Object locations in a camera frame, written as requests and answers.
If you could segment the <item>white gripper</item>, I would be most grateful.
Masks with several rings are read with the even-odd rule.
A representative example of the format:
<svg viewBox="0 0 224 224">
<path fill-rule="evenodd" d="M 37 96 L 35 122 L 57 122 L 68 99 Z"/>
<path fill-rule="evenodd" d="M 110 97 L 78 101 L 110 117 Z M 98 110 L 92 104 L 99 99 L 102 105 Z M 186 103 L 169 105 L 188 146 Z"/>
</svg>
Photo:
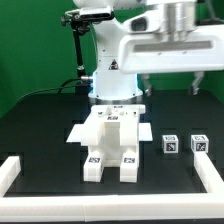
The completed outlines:
<svg viewBox="0 0 224 224">
<path fill-rule="evenodd" d="M 146 73 L 195 72 L 189 87 L 189 94 L 195 96 L 203 71 L 224 69 L 224 25 L 199 26 L 185 41 L 177 42 L 161 42 L 152 34 L 126 35 L 119 45 L 118 66 L 122 73 L 143 74 L 147 96 L 152 85 Z"/>
</svg>

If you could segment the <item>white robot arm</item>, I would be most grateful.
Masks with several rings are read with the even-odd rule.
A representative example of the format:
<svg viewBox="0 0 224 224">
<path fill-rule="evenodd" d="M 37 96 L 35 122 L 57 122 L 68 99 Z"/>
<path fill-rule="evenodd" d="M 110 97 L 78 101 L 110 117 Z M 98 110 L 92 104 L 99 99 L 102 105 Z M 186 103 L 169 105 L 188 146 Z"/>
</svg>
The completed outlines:
<svg viewBox="0 0 224 224">
<path fill-rule="evenodd" d="M 224 21 L 197 25 L 197 0 L 73 0 L 71 17 L 93 25 L 97 67 L 89 97 L 139 97 L 137 76 L 224 70 Z"/>
</svg>

